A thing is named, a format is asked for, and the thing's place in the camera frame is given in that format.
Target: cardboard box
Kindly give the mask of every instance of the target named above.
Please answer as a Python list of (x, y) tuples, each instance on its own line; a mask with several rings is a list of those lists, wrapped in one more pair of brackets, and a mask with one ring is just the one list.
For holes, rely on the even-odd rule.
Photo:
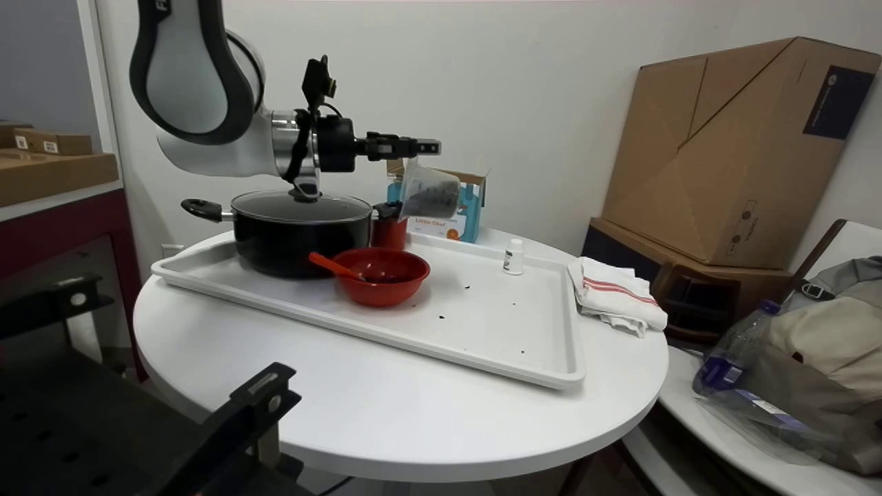
[(117, 182), (114, 153), (28, 153), (0, 152), (0, 206)]
[(0, 148), (16, 148), (16, 130), (31, 126), (23, 122), (0, 122)]
[(786, 268), (876, 68), (814, 37), (642, 65), (603, 217), (702, 265)]
[(90, 153), (90, 138), (20, 126), (16, 148), (37, 153)]
[[(610, 236), (614, 241), (617, 252), (610, 252), (610, 247), (600, 247), (600, 246), (591, 246), (591, 241), (598, 241), (598, 236), (593, 236), (593, 232)], [(650, 241), (622, 225), (614, 225), (613, 219), (603, 219), (603, 217), (591, 219), (585, 252), (595, 255), (600, 261), (610, 261), (610, 265), (620, 261), (620, 265), (633, 268), (636, 276), (650, 281), (653, 298), (662, 306), (671, 298), (680, 298), (672, 292), (679, 288), (679, 284), (683, 284), (683, 277), (702, 277), (702, 281), (687, 281), (687, 284), (707, 284), (702, 285), (707, 292), (712, 292), (712, 285), (730, 288), (735, 294), (735, 301), (730, 303), (729, 323), (749, 313), (766, 298), (780, 301), (792, 288), (789, 270), (708, 268), (708, 265), (701, 265), (701, 261), (679, 252), (679, 250), (671, 250), (658, 241)]]

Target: white wall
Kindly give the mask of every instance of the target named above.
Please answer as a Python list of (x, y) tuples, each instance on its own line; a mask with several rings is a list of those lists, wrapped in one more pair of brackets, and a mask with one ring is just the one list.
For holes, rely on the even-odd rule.
[[(187, 177), (164, 159), (136, 108), (126, 62), (136, 3), (100, 0), (119, 142), (143, 261), (159, 241), (197, 241), (217, 225), (187, 217), (187, 195), (232, 197), (278, 178)], [(266, 57), (271, 108), (303, 104), (310, 54), (328, 51), (337, 104), (356, 130), (445, 139), (425, 159), (490, 177), (485, 223), (580, 250), (600, 212), (639, 62), (782, 36), (818, 36), (882, 51), (880, 0), (581, 0), (581, 3), (305, 3), (226, 0), (226, 21)], [(882, 225), (882, 97), (875, 91), (808, 235), (832, 217)], [(379, 201), (383, 170), (326, 177), (328, 193)]]

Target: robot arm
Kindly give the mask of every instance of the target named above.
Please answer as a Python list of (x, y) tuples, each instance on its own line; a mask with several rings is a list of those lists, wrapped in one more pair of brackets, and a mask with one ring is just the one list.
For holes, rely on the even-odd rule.
[(278, 174), (294, 182), (311, 168), (352, 170), (356, 153), (385, 159), (441, 152), (435, 139), (379, 133), (356, 139), (352, 122), (326, 104), (337, 91), (328, 57), (305, 65), (305, 109), (266, 109), (263, 62), (226, 32), (220, 0), (137, 0), (137, 10), (129, 82), (164, 130), (159, 148), (183, 170)]

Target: pot handle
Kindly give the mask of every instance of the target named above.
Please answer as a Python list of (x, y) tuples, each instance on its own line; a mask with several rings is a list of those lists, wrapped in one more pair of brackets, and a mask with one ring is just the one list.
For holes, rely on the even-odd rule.
[(372, 206), (379, 219), (398, 219), (402, 215), (402, 201), (385, 201)]
[(183, 208), (213, 223), (220, 223), (226, 217), (220, 203), (205, 197), (186, 197)]

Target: cable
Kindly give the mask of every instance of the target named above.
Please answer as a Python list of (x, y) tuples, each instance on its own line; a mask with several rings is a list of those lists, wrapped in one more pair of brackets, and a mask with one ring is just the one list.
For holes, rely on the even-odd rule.
[(243, 44), (243, 37), (226, 32), (226, 40), (232, 40), (232, 44), (248, 57), (248, 62), (252, 62), (252, 68), (253, 68), (253, 77), (257, 77), (257, 99), (253, 99), (253, 108), (252, 108), (252, 109), (257, 112), (257, 109), (266, 104), (266, 91), (267, 91), (266, 72), (263, 72), (257, 54)]
[(352, 476), (345, 476), (341, 483), (326, 488), (319, 496), (330, 496), (330, 494), (337, 494), (339, 488), (345, 488), (348, 483), (352, 483)]

